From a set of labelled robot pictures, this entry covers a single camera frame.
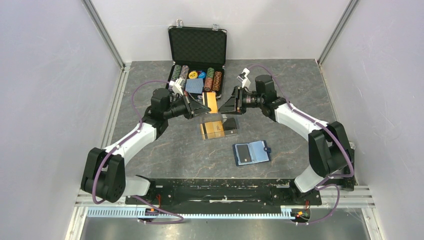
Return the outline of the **gold VIP card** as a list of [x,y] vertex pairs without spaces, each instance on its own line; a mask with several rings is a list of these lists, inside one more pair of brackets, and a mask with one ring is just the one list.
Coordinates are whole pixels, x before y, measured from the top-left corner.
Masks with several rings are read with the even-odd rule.
[[210,114],[218,113],[218,104],[216,99],[216,93],[214,91],[211,92],[203,92],[202,93],[202,102],[205,106],[210,108]]
[[222,121],[204,122],[199,127],[203,140],[225,137]]

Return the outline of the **black VIP card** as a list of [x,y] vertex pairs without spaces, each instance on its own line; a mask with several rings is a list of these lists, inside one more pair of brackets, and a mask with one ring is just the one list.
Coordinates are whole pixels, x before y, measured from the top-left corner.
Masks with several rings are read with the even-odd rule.
[[238,134],[238,122],[235,118],[224,118],[222,121],[223,131],[226,136]]
[[239,144],[236,146],[237,162],[239,165],[248,165],[252,163],[250,149],[248,144]]

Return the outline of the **clear acrylic card box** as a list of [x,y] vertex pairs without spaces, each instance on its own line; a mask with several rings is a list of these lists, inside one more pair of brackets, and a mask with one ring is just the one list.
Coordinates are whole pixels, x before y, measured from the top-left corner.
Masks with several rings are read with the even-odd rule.
[[240,124],[236,115],[211,113],[200,118],[198,128],[203,140],[211,140],[237,135]]

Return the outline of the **blue leather card holder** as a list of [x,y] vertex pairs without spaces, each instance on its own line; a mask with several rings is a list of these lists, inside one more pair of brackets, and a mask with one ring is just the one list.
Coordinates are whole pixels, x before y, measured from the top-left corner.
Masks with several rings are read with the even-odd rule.
[[[245,164],[245,165],[238,164],[238,154],[237,154],[236,146],[241,144],[248,144],[250,156],[252,159],[252,162],[250,164]],[[237,167],[248,166],[248,165],[259,164],[259,163],[266,163],[272,160],[271,158],[272,150],[268,146],[265,140],[259,140],[259,141],[253,141],[253,142],[247,142],[247,143],[236,143],[232,145],[232,150],[234,153],[234,161]]]

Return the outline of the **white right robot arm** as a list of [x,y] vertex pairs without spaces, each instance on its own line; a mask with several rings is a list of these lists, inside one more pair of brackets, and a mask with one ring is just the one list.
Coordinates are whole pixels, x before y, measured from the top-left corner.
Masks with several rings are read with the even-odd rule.
[[312,117],[279,97],[272,76],[255,78],[255,90],[236,86],[230,98],[218,109],[223,114],[242,115],[248,108],[259,108],[272,121],[282,124],[308,143],[308,167],[290,183],[289,199],[302,204],[309,192],[334,177],[354,176],[354,157],[344,126]]

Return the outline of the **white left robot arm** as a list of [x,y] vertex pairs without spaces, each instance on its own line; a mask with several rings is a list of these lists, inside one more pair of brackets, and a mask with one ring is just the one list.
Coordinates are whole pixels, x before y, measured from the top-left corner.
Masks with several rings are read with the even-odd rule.
[[126,165],[165,132],[170,119],[179,116],[193,119],[210,110],[188,95],[173,98],[168,89],[155,89],[150,106],[134,129],[117,142],[105,148],[94,147],[88,152],[81,190],[91,194],[96,204],[115,203],[129,196],[138,196],[145,204],[153,203],[157,190],[151,186],[151,181],[143,176],[127,176]]

